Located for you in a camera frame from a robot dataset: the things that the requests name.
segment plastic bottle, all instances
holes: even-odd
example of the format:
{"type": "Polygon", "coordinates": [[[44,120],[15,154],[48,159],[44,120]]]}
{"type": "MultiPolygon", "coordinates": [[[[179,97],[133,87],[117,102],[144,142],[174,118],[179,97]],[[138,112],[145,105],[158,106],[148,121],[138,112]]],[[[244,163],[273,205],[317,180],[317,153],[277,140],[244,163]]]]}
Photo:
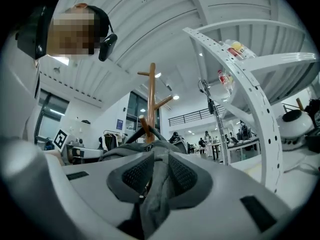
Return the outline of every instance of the plastic bottle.
{"type": "Polygon", "coordinates": [[[229,81],[229,78],[227,76],[226,73],[222,72],[222,70],[218,70],[218,74],[219,74],[219,80],[221,82],[221,84],[223,85],[223,87],[226,89],[229,97],[231,96],[231,93],[233,91],[233,88],[232,88],[232,84],[231,82],[229,81]]]}
{"type": "Polygon", "coordinates": [[[231,47],[229,44],[219,41],[219,44],[226,49],[229,53],[231,53],[234,57],[236,57],[239,61],[243,61],[244,58],[241,56],[241,54],[234,49],[233,47],[231,47]]]}
{"type": "Polygon", "coordinates": [[[240,53],[244,59],[258,57],[252,50],[238,41],[227,39],[225,40],[225,43],[234,48],[238,53],[240,53]]]}

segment wooden coat rack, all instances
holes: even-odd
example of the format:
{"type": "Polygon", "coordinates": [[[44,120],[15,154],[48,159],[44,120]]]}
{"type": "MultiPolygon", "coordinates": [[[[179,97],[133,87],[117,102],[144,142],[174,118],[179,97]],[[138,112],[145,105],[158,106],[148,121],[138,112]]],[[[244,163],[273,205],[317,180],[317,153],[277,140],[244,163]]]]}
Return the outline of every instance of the wooden coat rack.
{"type": "Polygon", "coordinates": [[[151,63],[150,70],[148,72],[138,72],[138,75],[149,77],[149,96],[148,96],[148,106],[147,106],[147,120],[142,116],[140,117],[140,122],[146,133],[146,143],[151,143],[155,140],[155,136],[149,131],[149,127],[155,128],[155,112],[161,106],[173,99],[172,95],[166,97],[158,104],[155,104],[155,88],[156,88],[156,64],[151,63]]]}

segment ceiling light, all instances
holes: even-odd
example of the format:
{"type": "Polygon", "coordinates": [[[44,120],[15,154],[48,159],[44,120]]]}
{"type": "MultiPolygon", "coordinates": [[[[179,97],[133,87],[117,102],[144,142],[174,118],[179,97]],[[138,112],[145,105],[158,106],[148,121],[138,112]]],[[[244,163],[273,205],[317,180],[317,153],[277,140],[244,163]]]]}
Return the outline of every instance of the ceiling light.
{"type": "Polygon", "coordinates": [[[65,64],[65,65],[69,65],[69,58],[67,58],[67,57],[53,57],[53,56],[50,56],[51,58],[54,58],[54,59],[56,59],[57,61],[59,61],[59,62],[61,62],[61,63],[63,63],[63,64],[65,64]]]}
{"type": "Polygon", "coordinates": [[[60,112],[58,112],[58,111],[55,111],[55,110],[53,110],[53,109],[51,109],[51,108],[50,108],[50,111],[53,112],[53,113],[56,113],[56,114],[58,114],[58,115],[60,115],[60,116],[64,116],[64,115],[65,115],[65,114],[62,114],[62,113],[60,113],[60,112]]]}

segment black slot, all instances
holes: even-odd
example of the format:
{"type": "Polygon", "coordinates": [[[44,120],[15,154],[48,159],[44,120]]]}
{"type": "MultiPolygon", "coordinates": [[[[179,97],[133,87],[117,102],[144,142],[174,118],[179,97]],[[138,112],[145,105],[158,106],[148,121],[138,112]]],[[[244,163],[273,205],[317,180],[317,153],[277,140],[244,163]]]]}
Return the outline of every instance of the black slot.
{"type": "Polygon", "coordinates": [[[75,180],[75,179],[79,179],[82,178],[84,176],[88,176],[89,174],[85,171],[79,171],[79,172],[75,172],[75,173],[71,173],[66,175],[66,177],[68,178],[69,181],[75,180]]]}
{"type": "Polygon", "coordinates": [[[266,231],[276,224],[277,221],[254,196],[245,196],[241,198],[240,201],[249,212],[261,232],[266,231]]]}

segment white curved frame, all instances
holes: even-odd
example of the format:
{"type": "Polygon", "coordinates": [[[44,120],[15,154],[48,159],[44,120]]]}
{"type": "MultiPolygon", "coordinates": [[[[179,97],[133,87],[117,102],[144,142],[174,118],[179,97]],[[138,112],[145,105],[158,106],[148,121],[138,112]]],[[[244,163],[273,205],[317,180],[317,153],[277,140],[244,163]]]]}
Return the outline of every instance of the white curved frame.
{"type": "MultiPolygon", "coordinates": [[[[278,183],[280,182],[283,173],[281,138],[276,117],[259,82],[249,70],[246,70],[246,68],[243,67],[242,63],[239,63],[231,53],[224,50],[217,42],[200,33],[198,30],[187,27],[184,31],[191,38],[193,47],[197,53],[196,57],[202,81],[206,80],[202,75],[202,72],[205,72],[203,69],[206,69],[206,63],[205,58],[199,54],[202,54],[202,50],[206,49],[226,70],[229,71],[238,85],[237,89],[243,94],[252,115],[243,112],[231,104],[223,102],[215,95],[211,94],[209,97],[213,101],[218,102],[221,106],[224,106],[226,110],[229,110],[230,112],[234,111],[234,114],[237,115],[237,117],[255,128],[256,133],[259,136],[261,147],[261,183],[269,190],[277,192],[278,183]]],[[[224,145],[222,147],[222,150],[224,150],[227,147],[225,141],[222,145],[224,145]]]]}

